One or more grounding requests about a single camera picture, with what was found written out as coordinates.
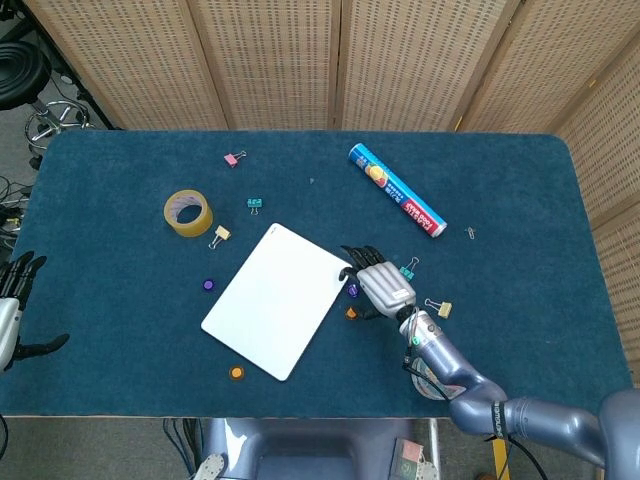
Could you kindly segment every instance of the masking tape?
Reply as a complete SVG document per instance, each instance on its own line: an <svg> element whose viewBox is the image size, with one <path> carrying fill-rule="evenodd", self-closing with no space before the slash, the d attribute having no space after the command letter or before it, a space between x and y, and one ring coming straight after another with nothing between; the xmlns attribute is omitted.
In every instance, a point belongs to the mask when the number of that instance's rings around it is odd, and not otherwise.
<svg viewBox="0 0 640 480"><path fill-rule="evenodd" d="M189 223L179 223L178 214L189 205L200 206L200 215ZM197 237L206 232L213 223L213 212L207 199L195 190L180 190L169 197L164 204L164 219L183 237Z"/></svg>

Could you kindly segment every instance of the small clip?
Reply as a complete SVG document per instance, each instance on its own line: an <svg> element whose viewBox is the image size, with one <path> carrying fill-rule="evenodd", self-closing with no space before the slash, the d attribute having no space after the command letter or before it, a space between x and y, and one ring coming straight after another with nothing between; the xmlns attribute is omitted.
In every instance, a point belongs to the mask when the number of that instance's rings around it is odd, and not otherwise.
<svg viewBox="0 0 640 480"><path fill-rule="evenodd" d="M222 240L229 240L229 237L231 237L231 232L222 225L218 225L218 228L216 228L216 236L209 244L209 248L215 250Z"/></svg>
<svg viewBox="0 0 640 480"><path fill-rule="evenodd" d="M224 156L224 159L231 168L234 168L236 165L238 165L238 160L246 156L247 156L247 152L243 150L240 153L227 153Z"/></svg>
<svg viewBox="0 0 640 480"><path fill-rule="evenodd" d="M251 215L257 215L258 209L262 208L262 199L261 198L248 198L247 199L247 207L251 209Z"/></svg>
<svg viewBox="0 0 640 480"><path fill-rule="evenodd" d="M407 277L407 280L411 280L413 278L413 269L417 264L420 263L420 259L418 257L412 257L411 261L406 267L400 268L400 273Z"/></svg>
<svg viewBox="0 0 640 480"><path fill-rule="evenodd" d="M437 303L433 300L427 298L424 301L425 306L433 308L438 311L438 316L442 318L449 318L449 314L451 313L451 309L453 308L453 304L449 302Z"/></svg>

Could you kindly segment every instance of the robotic arm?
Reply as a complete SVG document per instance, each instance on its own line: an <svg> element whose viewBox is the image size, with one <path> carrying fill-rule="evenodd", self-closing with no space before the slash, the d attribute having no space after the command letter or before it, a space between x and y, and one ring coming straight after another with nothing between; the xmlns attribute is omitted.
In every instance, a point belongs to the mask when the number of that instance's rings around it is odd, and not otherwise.
<svg viewBox="0 0 640 480"><path fill-rule="evenodd" d="M445 385L466 390L449 401L451 419L463 432L523 438L563 450L601 468L608 480L640 478L640 391L610 395L599 418L586 410L530 398L508 399L453 346L429 315L415 307L416 294L398 269L373 247L343 247L355 262L340 273L355 277L384 316L396 319L415 352Z"/></svg>
<svg viewBox="0 0 640 480"><path fill-rule="evenodd" d="M0 374L11 368L14 361L55 352L69 339L65 333L47 344L20 344L22 312L36 272L47 261L46 257L35 260L33 257L33 252L27 252L15 262L0 266Z"/></svg>

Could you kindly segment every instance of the white board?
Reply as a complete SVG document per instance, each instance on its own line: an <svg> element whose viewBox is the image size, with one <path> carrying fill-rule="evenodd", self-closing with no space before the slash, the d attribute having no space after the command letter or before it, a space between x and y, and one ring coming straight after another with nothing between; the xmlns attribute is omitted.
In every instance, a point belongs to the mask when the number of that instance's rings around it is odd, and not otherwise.
<svg viewBox="0 0 640 480"><path fill-rule="evenodd" d="M269 227L202 329L285 381L344 282L347 262L280 224Z"/></svg>

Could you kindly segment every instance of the blue felt tabletop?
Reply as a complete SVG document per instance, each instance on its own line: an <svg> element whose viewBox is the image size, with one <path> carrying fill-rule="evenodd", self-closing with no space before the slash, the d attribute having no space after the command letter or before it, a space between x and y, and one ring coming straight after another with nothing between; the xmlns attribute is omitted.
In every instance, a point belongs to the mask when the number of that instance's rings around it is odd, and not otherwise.
<svg viewBox="0 0 640 480"><path fill-rule="evenodd" d="M348 161L357 142L448 222L439 238ZM247 157L229 168L223 156L242 150ZM183 238L163 218L166 199L185 188L202 192L214 226L232 232L215 251L207 248L213 228ZM263 200L259 215L248 198ZM0 378L0 411L446 415L401 370L396 322L345 320L346 293L284 383L200 329L273 222L337 255L341 244L370 244L398 266L419 257L420 301L453 303L443 330L511 397L595 410L631 385L569 152L555 137L87 131L61 135L47 152L15 252L48 257L23 341L71 339ZM295 274L304 265L280 268ZM212 293L202 289L206 278L217 282ZM233 365L245 367L244 380L229 379Z"/></svg>

